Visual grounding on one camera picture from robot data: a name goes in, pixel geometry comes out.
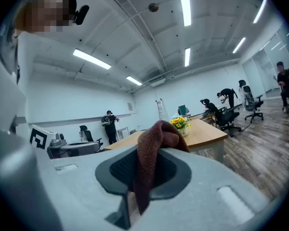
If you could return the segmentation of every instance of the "white wall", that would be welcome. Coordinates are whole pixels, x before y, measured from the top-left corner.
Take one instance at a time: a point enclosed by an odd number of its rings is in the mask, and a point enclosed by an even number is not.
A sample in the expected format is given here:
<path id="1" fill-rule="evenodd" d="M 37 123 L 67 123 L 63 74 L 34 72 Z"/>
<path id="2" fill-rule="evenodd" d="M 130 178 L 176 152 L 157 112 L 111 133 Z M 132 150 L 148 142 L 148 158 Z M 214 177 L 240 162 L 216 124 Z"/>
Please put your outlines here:
<path id="1" fill-rule="evenodd" d="M 24 138 L 29 136 L 29 128 L 26 122 L 29 116 L 29 110 L 27 107 L 27 93 L 29 80 L 33 72 L 33 59 L 36 54 L 35 37 L 35 35 L 23 32 L 18 39 L 18 64 L 20 66 L 20 79 L 18 82 L 18 87 L 26 96 L 26 102 L 23 103 L 20 110 L 17 112 L 17 122 L 19 125 L 16 127 L 16 133 Z"/>
<path id="2" fill-rule="evenodd" d="M 100 85 L 34 72 L 27 95 L 29 124 L 63 133 L 67 142 L 79 141 L 80 125 L 86 125 L 94 140 L 109 145 L 101 117 L 111 110 L 118 116 L 116 128 L 137 129 L 135 102 L 130 94 Z M 133 110 L 129 111 L 127 103 Z"/>
<path id="3" fill-rule="evenodd" d="M 84 81 L 35 72 L 29 83 L 29 123 L 135 113 L 130 94 Z"/>
<path id="4" fill-rule="evenodd" d="M 239 65 L 245 63 L 249 58 L 256 54 L 270 39 L 271 37 L 281 28 L 285 19 L 277 11 L 271 14 L 271 17 L 267 21 L 259 33 L 257 39 L 245 50 L 239 61 Z"/>
<path id="5" fill-rule="evenodd" d="M 205 107 L 200 103 L 201 99 L 208 98 L 215 105 L 220 105 L 221 101 L 216 94 L 225 88 L 233 88 L 238 94 L 238 81 L 241 79 L 248 83 L 243 68 L 233 65 L 172 80 L 155 88 L 148 87 L 140 90 L 134 93 L 137 125 L 140 130 L 147 129 L 159 120 L 155 100 L 160 98 L 163 100 L 169 119 L 177 112 L 178 106 L 183 104 L 190 110 L 191 115 L 203 113 Z"/>

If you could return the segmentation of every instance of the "wooden desk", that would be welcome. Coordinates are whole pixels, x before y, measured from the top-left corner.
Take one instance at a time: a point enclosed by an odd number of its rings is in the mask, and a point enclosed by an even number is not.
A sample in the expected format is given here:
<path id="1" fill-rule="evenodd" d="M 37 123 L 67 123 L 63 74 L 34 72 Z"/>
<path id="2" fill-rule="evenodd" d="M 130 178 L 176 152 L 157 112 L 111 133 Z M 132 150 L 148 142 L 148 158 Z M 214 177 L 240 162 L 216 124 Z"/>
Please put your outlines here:
<path id="1" fill-rule="evenodd" d="M 200 119 L 190 121 L 191 128 L 189 134 L 184 137 L 184 140 L 190 149 L 190 152 L 196 152 L 205 150 L 208 148 L 215 149 L 215 159 L 219 162 L 223 162 L 223 141 L 228 138 L 225 132 L 205 123 Z M 132 135 L 124 138 L 117 143 L 104 148 L 104 150 L 113 150 L 125 146 L 136 145 L 138 137 L 144 131 L 138 131 Z"/>
<path id="2" fill-rule="evenodd" d="M 206 123 L 208 123 L 208 124 L 210 124 L 210 125 L 212 125 L 212 126 L 214 126 L 214 123 L 215 123 L 215 127 L 217 128 L 216 116 L 215 116 L 215 113 L 214 113 L 214 112 L 208 113 L 207 116 L 205 116 L 205 117 L 203 117 L 202 115 L 203 115 L 203 113 L 201 113 L 201 114 L 199 114 L 199 115 L 191 116 L 191 118 L 192 118 L 193 120 L 195 120 L 195 119 L 200 119 L 200 120 L 202 120 L 202 121 L 204 121 L 204 122 L 206 122 Z"/>
<path id="3" fill-rule="evenodd" d="M 130 145 L 136 145 L 137 144 L 137 140 L 138 140 L 138 137 L 143 133 L 144 131 L 138 131 L 138 132 L 135 132 L 133 134 L 131 134 L 130 136 L 122 139 L 122 140 L 119 140 L 118 142 L 114 143 L 114 144 L 111 144 L 107 147 L 104 148 L 105 151 L 108 151 L 108 150 L 113 150 L 113 149 L 118 149 L 118 148 L 122 148 L 122 147 L 125 147 L 125 146 L 130 146 Z"/>

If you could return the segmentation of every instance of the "black office chair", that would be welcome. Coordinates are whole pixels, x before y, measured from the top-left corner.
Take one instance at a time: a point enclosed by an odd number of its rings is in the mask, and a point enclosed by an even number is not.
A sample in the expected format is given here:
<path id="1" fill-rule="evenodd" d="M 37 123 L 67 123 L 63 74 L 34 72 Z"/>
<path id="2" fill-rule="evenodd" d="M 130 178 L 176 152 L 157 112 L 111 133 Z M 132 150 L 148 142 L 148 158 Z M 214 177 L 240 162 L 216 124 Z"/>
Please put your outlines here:
<path id="1" fill-rule="evenodd" d="M 237 129 L 239 132 L 242 131 L 242 128 L 230 125 L 230 123 L 232 123 L 234 119 L 240 114 L 239 112 L 233 112 L 236 107 L 227 109 L 226 112 L 223 113 L 221 109 L 217 109 L 213 103 L 210 103 L 209 99 L 204 99 L 202 101 L 206 104 L 208 109 L 215 113 L 216 124 L 220 126 L 221 131 L 229 130 L 230 137 L 233 137 L 232 129 Z"/>
<path id="2" fill-rule="evenodd" d="M 242 102 L 245 102 L 247 111 L 254 111 L 252 115 L 248 115 L 244 119 L 246 120 L 247 118 L 251 117 L 250 123 L 252 123 L 253 119 L 256 116 L 258 116 L 258 117 L 261 117 L 261 120 L 263 121 L 263 113 L 256 112 L 258 111 L 258 108 L 260 108 L 260 106 L 263 104 L 263 101 L 261 101 L 262 95 L 259 95 L 258 97 L 256 97 L 259 99 L 259 101 L 255 102 L 252 96 L 250 87 L 246 86 L 246 82 L 244 80 L 239 81 L 239 88 L 242 88 L 242 87 L 243 87 L 243 91 L 245 92 L 245 100 L 242 100 Z"/>
<path id="3" fill-rule="evenodd" d="M 80 126 L 80 131 L 85 133 L 88 142 L 94 142 L 94 140 L 91 136 L 91 132 L 88 130 L 87 126 L 85 126 L 85 125 Z M 103 142 L 101 142 L 101 139 L 102 138 L 96 140 L 96 141 L 98 141 L 98 145 L 100 147 L 104 144 Z"/>

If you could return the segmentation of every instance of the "towel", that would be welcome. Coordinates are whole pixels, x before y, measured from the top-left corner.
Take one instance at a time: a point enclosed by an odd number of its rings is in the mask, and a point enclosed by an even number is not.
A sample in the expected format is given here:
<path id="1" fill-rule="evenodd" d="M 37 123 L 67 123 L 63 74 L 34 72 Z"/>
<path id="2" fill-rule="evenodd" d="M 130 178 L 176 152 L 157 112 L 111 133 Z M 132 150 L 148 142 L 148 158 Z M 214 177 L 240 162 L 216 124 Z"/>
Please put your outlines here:
<path id="1" fill-rule="evenodd" d="M 133 188 L 140 214 L 149 205 L 149 192 L 154 184 L 158 150 L 161 147 L 189 152 L 182 135 L 174 125 L 166 121 L 158 121 L 139 136 L 137 172 Z"/>

